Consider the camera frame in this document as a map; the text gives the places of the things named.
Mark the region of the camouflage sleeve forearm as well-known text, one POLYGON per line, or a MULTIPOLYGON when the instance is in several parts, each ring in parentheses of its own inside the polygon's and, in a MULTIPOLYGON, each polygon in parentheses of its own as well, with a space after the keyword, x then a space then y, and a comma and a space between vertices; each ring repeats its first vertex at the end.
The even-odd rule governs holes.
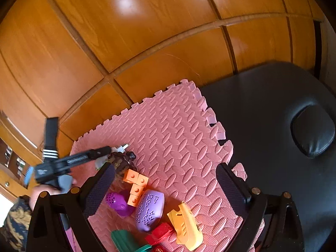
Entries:
POLYGON ((32 215, 30 197, 18 197, 1 226, 1 251, 26 251, 32 215))

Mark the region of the person's left hand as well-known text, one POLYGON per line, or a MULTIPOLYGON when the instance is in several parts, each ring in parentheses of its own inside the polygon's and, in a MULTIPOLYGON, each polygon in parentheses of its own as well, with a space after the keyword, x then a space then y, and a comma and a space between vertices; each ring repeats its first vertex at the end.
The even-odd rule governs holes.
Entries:
POLYGON ((61 194, 60 190, 50 185, 45 185, 45 184, 36 185, 35 187, 33 187, 33 189, 31 190, 31 194, 30 194, 29 206, 31 210, 34 210, 38 197, 42 192, 47 192, 50 195, 61 194))

